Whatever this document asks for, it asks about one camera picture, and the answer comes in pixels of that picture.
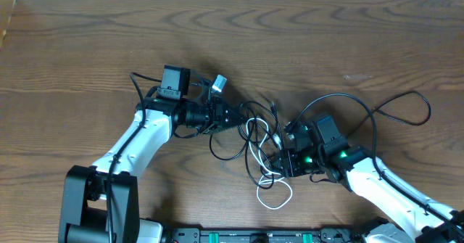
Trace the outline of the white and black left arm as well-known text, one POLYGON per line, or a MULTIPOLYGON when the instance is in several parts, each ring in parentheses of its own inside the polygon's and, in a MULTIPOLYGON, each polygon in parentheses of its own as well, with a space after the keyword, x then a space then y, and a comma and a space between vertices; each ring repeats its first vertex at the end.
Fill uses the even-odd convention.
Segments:
POLYGON ((169 242, 161 223, 139 215, 138 180, 148 164, 180 125, 213 135, 245 122, 219 96, 205 104, 145 97, 127 131, 104 156, 68 171, 59 242, 169 242))

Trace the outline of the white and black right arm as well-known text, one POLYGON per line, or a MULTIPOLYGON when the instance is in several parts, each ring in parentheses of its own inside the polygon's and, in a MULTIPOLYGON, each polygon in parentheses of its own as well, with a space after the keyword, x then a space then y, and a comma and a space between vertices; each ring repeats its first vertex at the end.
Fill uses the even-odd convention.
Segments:
POLYGON ((353 233, 353 241, 463 241, 463 212, 418 191, 365 147, 349 144, 330 115, 289 123, 285 131, 291 143, 273 156, 273 170, 286 178, 325 174, 386 214, 353 233))

